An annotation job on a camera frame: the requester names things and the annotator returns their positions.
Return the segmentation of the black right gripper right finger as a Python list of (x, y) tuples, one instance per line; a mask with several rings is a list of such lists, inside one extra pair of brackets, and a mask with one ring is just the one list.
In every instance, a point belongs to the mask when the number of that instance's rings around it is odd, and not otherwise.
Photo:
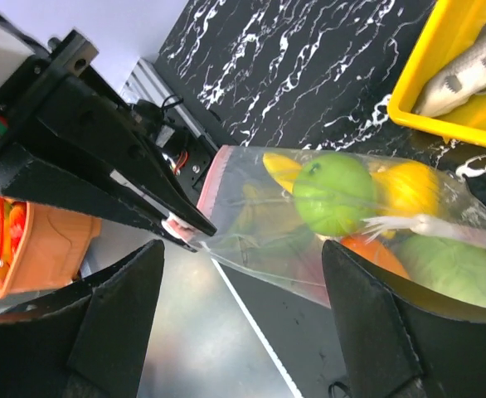
[(486, 397), (486, 308), (335, 241), (324, 243), (322, 262), (351, 397)]

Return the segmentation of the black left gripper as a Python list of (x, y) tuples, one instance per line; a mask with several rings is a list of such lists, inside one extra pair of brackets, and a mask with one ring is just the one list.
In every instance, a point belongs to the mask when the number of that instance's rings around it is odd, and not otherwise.
[[(140, 228), (194, 252), (163, 229), (164, 214), (209, 236), (216, 227), (131, 117), (74, 77), (99, 51), (77, 30), (49, 44), (49, 56), (29, 56), (0, 86), (0, 196)], [(19, 144), (7, 146), (34, 113), (42, 126), (38, 152), (53, 165)]]

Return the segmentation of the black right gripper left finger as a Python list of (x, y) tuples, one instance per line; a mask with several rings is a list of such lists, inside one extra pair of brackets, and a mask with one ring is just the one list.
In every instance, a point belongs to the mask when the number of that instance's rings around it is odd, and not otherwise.
[(151, 240), (0, 313), (0, 397), (135, 397), (163, 277)]

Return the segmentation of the green fake apple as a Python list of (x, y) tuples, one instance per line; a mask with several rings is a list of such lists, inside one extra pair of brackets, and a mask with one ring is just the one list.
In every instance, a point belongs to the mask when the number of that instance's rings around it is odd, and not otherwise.
[(377, 213), (371, 174), (358, 158), (345, 153), (327, 153), (305, 163), (292, 194), (300, 217), (319, 235), (350, 235)]

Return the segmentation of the clear zip top bag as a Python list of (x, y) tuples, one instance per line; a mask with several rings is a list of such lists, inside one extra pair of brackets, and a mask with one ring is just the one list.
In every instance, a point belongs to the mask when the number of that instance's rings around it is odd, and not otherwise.
[(322, 305), (321, 251), (486, 308), (486, 206), (450, 173), (404, 158), (224, 147), (197, 203), (216, 227), (191, 242), (220, 262)]

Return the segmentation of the orange fake carrot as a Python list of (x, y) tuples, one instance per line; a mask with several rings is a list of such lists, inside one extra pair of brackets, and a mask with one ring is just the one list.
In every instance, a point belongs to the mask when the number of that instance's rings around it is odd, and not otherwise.
[(380, 268), (404, 279), (410, 278), (401, 262), (379, 240), (369, 241), (366, 236), (350, 235), (343, 237), (340, 243)]

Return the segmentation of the green fake leaf vegetable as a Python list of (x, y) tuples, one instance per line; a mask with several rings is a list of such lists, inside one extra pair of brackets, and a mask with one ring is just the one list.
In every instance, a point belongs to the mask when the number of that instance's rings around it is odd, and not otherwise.
[(452, 299), (486, 308), (486, 249), (413, 235), (396, 249), (411, 280)]

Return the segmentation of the orange fake mango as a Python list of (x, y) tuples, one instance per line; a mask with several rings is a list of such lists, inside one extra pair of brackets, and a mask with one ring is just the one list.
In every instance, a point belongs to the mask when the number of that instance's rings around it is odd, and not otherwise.
[(436, 216), (440, 183), (435, 171), (423, 163), (407, 161), (372, 172), (382, 208), (381, 216)]

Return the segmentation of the yellow fake banana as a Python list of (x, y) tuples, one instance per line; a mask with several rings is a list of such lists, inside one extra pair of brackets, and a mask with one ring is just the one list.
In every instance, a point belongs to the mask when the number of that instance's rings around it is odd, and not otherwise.
[(294, 181), (302, 170), (302, 165), (278, 153), (265, 153), (262, 157), (262, 163), (275, 182), (291, 194)]

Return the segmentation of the grey fake fish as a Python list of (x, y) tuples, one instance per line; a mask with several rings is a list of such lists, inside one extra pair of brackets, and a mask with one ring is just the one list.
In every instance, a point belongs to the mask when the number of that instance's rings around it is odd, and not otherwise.
[(422, 88), (412, 113), (439, 117), (486, 93), (486, 23), (474, 44), (439, 70)]

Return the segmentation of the orange plastic basket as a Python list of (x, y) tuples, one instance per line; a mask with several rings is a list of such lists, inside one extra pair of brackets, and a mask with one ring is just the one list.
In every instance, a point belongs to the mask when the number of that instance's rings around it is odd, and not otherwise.
[(101, 219), (0, 196), (0, 299), (73, 282)]

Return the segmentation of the yellow plastic bin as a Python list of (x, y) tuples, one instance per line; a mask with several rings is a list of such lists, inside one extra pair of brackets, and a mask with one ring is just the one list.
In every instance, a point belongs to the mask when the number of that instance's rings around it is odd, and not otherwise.
[(392, 92), (399, 125), (486, 148), (486, 1), (438, 1)]

